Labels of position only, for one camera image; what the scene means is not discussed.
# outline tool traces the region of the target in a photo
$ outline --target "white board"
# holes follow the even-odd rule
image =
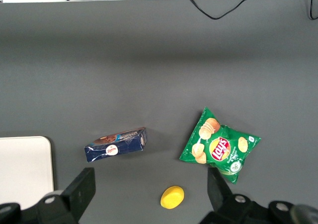
[[[0,204],[19,203],[23,210],[53,190],[47,138],[0,138]]]

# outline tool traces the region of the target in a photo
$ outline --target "lay's logo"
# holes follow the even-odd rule
[[[222,161],[227,158],[231,151],[231,145],[227,139],[218,137],[210,144],[210,154],[213,159]]]

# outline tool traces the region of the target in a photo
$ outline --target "gray surface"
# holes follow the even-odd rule
[[[220,15],[239,0],[200,0]],[[263,140],[235,191],[318,206],[317,21],[309,0],[250,0],[210,21],[188,0],[0,4],[0,136],[48,137],[56,189],[87,166],[82,224],[195,224],[207,168],[178,160],[204,106]],[[86,163],[94,139],[146,126],[143,152]],[[160,207],[171,185],[185,190]]]

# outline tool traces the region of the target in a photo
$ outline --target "box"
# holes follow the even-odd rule
[[[93,162],[102,158],[144,150],[146,142],[146,128],[142,127],[101,137],[85,146],[84,150],[87,162]]]

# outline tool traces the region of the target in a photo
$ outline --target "bag of chips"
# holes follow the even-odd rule
[[[180,160],[210,164],[229,181],[236,183],[246,157],[260,140],[260,137],[220,125],[205,107]]]

